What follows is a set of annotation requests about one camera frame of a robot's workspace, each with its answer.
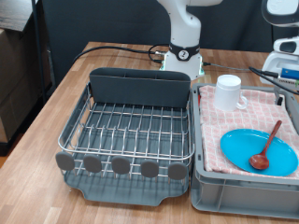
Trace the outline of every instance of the white cup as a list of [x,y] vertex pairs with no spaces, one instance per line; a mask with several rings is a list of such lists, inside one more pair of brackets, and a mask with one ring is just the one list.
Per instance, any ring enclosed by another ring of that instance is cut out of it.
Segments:
[[218,77],[214,106],[223,111],[234,111],[238,109],[246,109],[249,101],[243,96],[241,91],[241,79],[232,75],[223,75]]

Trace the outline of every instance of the wooden table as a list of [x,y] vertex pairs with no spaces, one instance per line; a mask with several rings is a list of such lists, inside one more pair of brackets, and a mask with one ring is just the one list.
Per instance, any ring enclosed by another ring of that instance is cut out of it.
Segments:
[[[111,45],[89,43],[88,48]],[[122,45],[148,49],[149,46]],[[261,68],[266,53],[202,49],[205,62]],[[51,96],[23,139],[0,170],[0,223],[296,223],[269,217],[248,217],[197,211],[190,193],[164,200],[158,207],[94,203],[79,190],[69,188],[55,161],[57,139],[73,111],[90,72],[97,67],[159,68],[147,55],[118,50],[98,50],[81,57]],[[215,83],[222,74],[235,74],[243,85],[262,86],[250,72],[206,67],[201,82]]]

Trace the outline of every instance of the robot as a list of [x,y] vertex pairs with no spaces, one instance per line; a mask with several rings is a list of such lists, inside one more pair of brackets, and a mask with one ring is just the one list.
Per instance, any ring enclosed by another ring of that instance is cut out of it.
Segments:
[[[272,25],[299,27],[299,0],[263,0],[262,13]],[[275,85],[277,101],[280,89],[299,94],[299,36],[277,40],[262,71],[249,69],[261,77],[262,83]]]
[[169,51],[164,55],[164,68],[187,74],[194,80],[205,73],[202,69],[199,39],[201,22],[187,12],[189,7],[209,7],[222,0],[157,0],[168,12],[171,21]]

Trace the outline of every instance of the metal wire grid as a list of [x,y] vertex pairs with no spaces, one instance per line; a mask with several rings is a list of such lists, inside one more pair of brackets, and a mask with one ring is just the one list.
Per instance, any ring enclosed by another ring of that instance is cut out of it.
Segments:
[[[88,113],[86,122],[84,113]],[[130,179],[133,175],[141,175],[140,164],[144,160],[156,160],[159,164],[158,176],[168,177],[167,169],[171,162],[179,161],[187,166],[191,162],[193,152],[188,148],[188,116],[188,109],[182,108],[92,105],[89,95],[62,148],[73,153],[75,175],[85,170],[84,155],[95,154],[100,156],[104,165],[101,176],[114,174],[111,159],[121,155],[130,160]]]

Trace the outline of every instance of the dish towel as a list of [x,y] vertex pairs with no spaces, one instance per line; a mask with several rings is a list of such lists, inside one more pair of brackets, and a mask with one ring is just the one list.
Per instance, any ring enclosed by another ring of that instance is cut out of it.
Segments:
[[[286,106],[275,105],[275,94],[263,91],[244,90],[243,95],[249,100],[245,110],[223,112],[213,105],[216,88],[200,88],[200,122],[203,136],[205,169],[208,172],[220,172],[234,175],[256,175],[243,171],[233,165],[222,153],[221,138],[235,129],[254,129],[271,133],[278,120],[282,125],[276,137],[285,141],[299,155],[299,135],[292,125]],[[267,176],[273,178],[299,179],[299,170],[289,176]]]

